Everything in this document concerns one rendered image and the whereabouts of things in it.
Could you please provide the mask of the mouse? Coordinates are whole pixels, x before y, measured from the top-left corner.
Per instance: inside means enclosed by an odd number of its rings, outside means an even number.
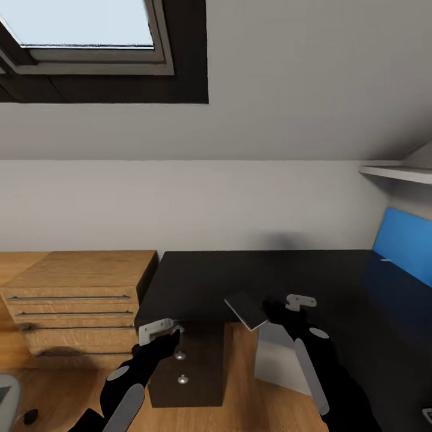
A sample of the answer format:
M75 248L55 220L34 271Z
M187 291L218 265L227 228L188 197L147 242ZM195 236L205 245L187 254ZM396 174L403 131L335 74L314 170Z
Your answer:
M282 305L281 304L281 299L277 295L275 295L275 294L268 295L265 301L268 304Z

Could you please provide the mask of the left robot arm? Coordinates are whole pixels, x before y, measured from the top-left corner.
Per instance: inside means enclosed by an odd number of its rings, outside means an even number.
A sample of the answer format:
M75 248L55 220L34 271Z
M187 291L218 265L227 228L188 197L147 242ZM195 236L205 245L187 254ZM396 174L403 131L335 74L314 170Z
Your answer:
M180 342L180 329L171 336L155 338L153 334L173 326L170 318L139 328L139 344L132 349L133 358L125 361L107 379L100 395L104 418L88 408L67 432L126 432L139 412L145 387L161 359L170 357Z

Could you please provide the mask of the notebook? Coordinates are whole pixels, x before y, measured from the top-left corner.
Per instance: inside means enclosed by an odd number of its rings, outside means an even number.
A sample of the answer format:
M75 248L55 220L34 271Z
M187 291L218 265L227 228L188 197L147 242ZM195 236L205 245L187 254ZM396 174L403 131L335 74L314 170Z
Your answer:
M243 290L224 300L250 331L269 321L269 315Z

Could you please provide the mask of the swivel chair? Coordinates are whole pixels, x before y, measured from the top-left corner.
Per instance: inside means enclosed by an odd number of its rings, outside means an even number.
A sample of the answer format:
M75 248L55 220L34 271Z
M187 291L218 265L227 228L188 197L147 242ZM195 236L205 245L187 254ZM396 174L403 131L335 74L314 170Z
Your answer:
M0 432L11 432L13 427L24 417L24 424L33 423L38 409L29 412L23 410L18 416L23 396L23 383L13 374L0 374Z

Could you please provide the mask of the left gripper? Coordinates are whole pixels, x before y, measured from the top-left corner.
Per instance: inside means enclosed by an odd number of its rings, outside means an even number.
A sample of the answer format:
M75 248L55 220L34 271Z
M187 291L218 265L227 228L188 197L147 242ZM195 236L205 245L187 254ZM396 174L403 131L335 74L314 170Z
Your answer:
M151 341L145 346L140 346L136 344L132 349L133 358L141 353L146 353L149 355L154 362L154 370L156 369L159 361L161 359L170 357L175 352L175 346L178 346L180 342L180 329L176 330L171 336L166 334L155 338L155 341ZM153 370L153 371L154 371Z

